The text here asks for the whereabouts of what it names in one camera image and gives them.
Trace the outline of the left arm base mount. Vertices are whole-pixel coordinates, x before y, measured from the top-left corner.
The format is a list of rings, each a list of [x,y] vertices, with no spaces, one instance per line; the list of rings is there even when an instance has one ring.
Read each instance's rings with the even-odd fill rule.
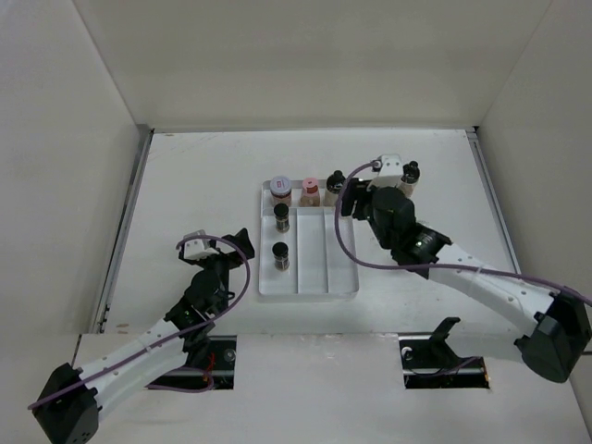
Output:
[[[198,351],[192,351],[186,363],[150,383],[148,389],[199,393],[234,389],[237,362],[236,336],[211,336]]]

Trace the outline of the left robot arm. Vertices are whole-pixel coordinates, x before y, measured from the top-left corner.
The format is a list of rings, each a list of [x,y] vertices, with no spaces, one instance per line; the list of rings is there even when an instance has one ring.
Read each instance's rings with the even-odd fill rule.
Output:
[[[194,369],[206,361],[208,334],[216,320],[246,293],[231,290],[230,273],[248,268],[255,250],[246,228],[223,237],[198,230],[176,248],[180,261],[199,269],[179,301],[116,351],[80,367],[58,366],[30,405],[50,442],[88,442],[100,423],[135,392],[182,366]]]

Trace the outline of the grinder jar white contents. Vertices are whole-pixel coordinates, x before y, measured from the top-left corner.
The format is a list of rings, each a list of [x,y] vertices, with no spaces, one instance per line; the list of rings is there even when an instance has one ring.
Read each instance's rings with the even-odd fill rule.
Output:
[[[339,197],[339,193],[345,182],[345,177],[341,170],[335,170],[326,181],[326,190],[324,194],[324,206],[334,207]]]

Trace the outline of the dark spice bottle black cap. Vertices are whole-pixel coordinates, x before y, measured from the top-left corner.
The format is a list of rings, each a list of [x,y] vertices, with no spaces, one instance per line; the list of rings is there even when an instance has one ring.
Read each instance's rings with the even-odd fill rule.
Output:
[[[285,233],[290,229],[289,212],[290,208],[285,203],[277,203],[274,206],[275,225],[279,233]]]

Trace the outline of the orange label silver cap jar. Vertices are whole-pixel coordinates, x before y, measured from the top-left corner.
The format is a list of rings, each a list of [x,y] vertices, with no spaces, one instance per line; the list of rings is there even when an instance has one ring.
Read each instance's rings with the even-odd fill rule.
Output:
[[[283,175],[273,177],[269,183],[269,190],[273,205],[285,204],[286,206],[291,206],[292,186],[291,180],[288,177]]]

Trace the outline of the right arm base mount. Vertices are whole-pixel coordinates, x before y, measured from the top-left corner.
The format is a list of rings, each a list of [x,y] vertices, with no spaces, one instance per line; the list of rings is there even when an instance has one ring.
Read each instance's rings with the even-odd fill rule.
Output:
[[[431,332],[398,336],[403,385],[407,389],[489,389],[482,356],[459,356],[447,343],[461,322],[446,317]]]

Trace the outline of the pink cap spice jar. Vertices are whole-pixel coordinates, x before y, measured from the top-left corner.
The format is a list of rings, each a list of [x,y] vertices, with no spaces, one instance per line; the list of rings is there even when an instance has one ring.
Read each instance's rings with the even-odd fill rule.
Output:
[[[321,203],[319,182],[316,178],[305,178],[302,181],[300,207],[318,207]]]

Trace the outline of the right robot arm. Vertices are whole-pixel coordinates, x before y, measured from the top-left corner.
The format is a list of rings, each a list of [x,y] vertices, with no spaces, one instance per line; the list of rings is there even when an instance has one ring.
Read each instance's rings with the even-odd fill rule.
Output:
[[[338,210],[369,224],[392,271],[409,271],[457,290],[512,323],[514,345],[537,375],[565,382],[591,340],[586,309],[591,301],[568,287],[491,268],[449,237],[419,223],[414,204],[400,189],[368,180],[347,180]]]

